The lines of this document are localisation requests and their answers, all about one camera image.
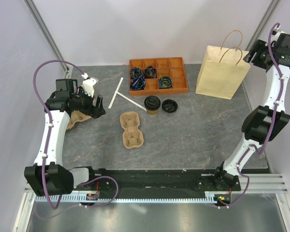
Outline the kraft paper bag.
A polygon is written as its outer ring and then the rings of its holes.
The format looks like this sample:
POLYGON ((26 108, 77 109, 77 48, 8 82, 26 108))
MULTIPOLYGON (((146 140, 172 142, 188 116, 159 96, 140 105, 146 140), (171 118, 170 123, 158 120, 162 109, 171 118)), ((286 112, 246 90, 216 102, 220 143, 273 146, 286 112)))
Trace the kraft paper bag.
POLYGON ((243 60, 248 51, 239 45, 225 48, 207 46, 196 82, 196 94, 232 99, 250 64, 243 60))

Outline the cardboard cup carrier tray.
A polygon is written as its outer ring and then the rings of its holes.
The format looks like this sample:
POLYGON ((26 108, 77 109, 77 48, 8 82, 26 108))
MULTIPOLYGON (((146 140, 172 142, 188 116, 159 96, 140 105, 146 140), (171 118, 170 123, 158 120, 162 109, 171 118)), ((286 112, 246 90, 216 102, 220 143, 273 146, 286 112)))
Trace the cardboard cup carrier tray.
POLYGON ((124 130, 122 138, 125 148, 132 149, 142 146, 144 137, 138 128, 140 126, 139 115, 134 111, 125 112, 121 114, 119 120, 124 130))

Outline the brown paper cup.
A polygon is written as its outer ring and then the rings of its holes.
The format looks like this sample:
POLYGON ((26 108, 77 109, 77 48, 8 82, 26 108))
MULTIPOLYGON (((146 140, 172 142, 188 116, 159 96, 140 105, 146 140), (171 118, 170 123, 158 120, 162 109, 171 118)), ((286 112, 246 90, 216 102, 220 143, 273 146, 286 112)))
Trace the brown paper cup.
POLYGON ((158 112, 159 112, 159 108, 160 108, 160 107, 146 108, 146 112, 147 112, 150 116, 155 116, 155 115, 158 114, 158 112))

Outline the black cup lid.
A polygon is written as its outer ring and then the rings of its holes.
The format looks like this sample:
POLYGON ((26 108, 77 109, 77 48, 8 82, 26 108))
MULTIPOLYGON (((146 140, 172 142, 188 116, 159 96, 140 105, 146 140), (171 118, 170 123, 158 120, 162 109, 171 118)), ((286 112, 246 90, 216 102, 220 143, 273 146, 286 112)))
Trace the black cup lid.
POLYGON ((174 100, 166 99, 162 102, 162 109, 167 113, 174 113, 178 109, 178 105, 174 100))
POLYGON ((144 105, 145 105, 145 108, 160 107, 161 102, 157 96, 150 95, 145 98, 144 105))

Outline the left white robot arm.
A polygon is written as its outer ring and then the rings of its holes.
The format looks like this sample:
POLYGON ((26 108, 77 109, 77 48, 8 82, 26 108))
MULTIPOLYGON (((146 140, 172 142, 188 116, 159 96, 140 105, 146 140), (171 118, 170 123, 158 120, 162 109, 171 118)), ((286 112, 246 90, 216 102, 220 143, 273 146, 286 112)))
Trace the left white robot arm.
POLYGON ((26 167, 24 176, 39 196, 70 194, 79 184, 86 190, 96 186, 91 167, 67 170, 63 167, 62 150, 67 126, 73 112, 79 111, 91 118, 105 114, 103 97, 96 92, 97 78, 88 78, 81 86, 75 79, 56 80, 56 91, 45 102, 45 127, 37 158, 26 167))

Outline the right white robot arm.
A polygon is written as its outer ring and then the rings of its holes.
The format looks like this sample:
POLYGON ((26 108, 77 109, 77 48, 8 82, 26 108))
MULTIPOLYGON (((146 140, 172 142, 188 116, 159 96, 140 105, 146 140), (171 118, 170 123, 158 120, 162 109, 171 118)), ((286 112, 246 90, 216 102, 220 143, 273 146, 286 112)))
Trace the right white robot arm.
POLYGON ((290 120, 284 103, 290 78, 290 34, 275 29, 267 41, 256 40, 243 60, 266 71, 266 89, 262 104, 243 122, 241 142, 215 170, 211 182, 217 190, 236 185, 250 157, 262 153, 290 120))

